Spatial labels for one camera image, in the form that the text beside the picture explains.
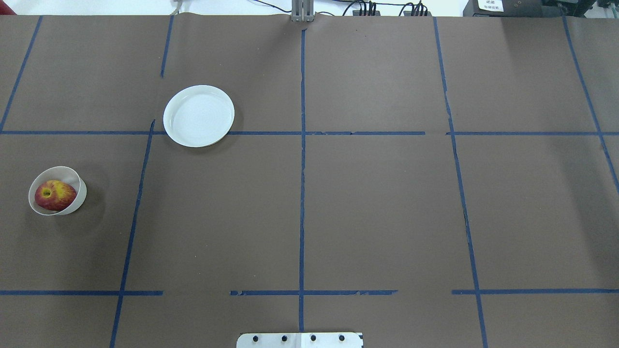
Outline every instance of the bowl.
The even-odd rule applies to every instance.
[[[175,142],[188,147],[215,144],[234,122],[234,104],[217,87],[195,85],[178,92],[163,111],[163,127]]]
[[[35,202],[35,192],[42,183],[48,180],[60,180],[63,183],[71,185],[71,187],[75,189],[77,196],[67,208],[61,211],[50,211],[40,207]],[[69,167],[62,166],[53,167],[39,174],[35,181],[32,182],[32,185],[30,185],[30,190],[28,191],[28,202],[30,203],[30,207],[32,208],[32,210],[41,215],[66,215],[76,211],[77,208],[79,208],[82,203],[84,203],[84,200],[86,199],[86,191],[86,184],[84,183],[82,178],[79,177],[75,170]]]

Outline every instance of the oval plate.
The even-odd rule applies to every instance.
[[[178,92],[163,111],[163,127],[175,142],[188,147],[215,144],[232,127],[234,105],[217,87],[195,85]]]

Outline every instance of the apple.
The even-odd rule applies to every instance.
[[[60,180],[48,180],[35,192],[35,202],[44,209],[61,211],[75,200],[77,193],[71,185]]]

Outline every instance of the barcode sticker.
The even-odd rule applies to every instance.
[[[502,0],[477,0],[480,10],[503,12]]]

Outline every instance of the white background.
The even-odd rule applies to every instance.
[[[290,10],[291,0],[263,0],[282,9]],[[410,0],[379,0],[394,4],[405,4]],[[176,8],[172,0],[4,0],[17,14],[54,15],[169,15]],[[424,0],[424,5],[434,16],[462,16],[467,0]],[[331,0],[314,0],[314,10],[329,11],[342,15],[348,4]],[[378,5],[381,15],[398,15],[400,6]],[[275,14],[280,11],[252,0],[184,0],[181,12],[218,15]],[[594,5],[587,14],[589,18],[612,18],[610,9]]]

